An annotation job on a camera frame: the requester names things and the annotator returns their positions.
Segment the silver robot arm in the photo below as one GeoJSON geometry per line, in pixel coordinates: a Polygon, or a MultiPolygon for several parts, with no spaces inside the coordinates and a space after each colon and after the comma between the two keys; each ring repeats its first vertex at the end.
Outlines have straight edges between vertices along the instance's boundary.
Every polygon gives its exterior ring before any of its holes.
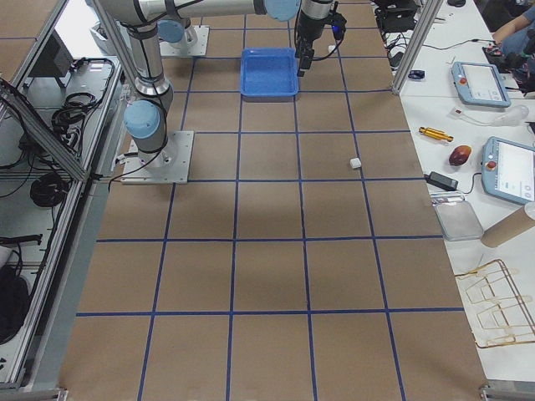
{"type": "Polygon", "coordinates": [[[176,157],[167,133],[173,95],[164,73],[158,22],[248,14],[281,22],[294,19],[295,56],[302,76],[314,61],[314,41],[325,26],[334,25],[336,14],[332,1],[97,1],[95,6],[125,27],[129,36],[139,98],[125,111],[124,123],[141,165],[149,169],[167,167],[176,157]]]}
{"type": "Polygon", "coordinates": [[[192,46],[198,38],[191,20],[186,19],[161,19],[157,23],[159,38],[174,47],[192,46]]]}

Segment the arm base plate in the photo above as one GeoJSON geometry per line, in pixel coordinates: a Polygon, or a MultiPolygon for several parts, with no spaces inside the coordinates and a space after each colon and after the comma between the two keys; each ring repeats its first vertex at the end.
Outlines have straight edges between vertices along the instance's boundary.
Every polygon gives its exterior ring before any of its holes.
{"type": "Polygon", "coordinates": [[[163,58],[204,57],[206,55],[210,28],[207,25],[192,25],[197,34],[197,42],[192,46],[174,47],[160,39],[160,52],[163,58]]]}
{"type": "Polygon", "coordinates": [[[125,185],[186,184],[189,177],[194,142],[192,130],[172,131],[167,145],[148,165],[148,154],[141,153],[125,160],[120,182],[125,185]]]}

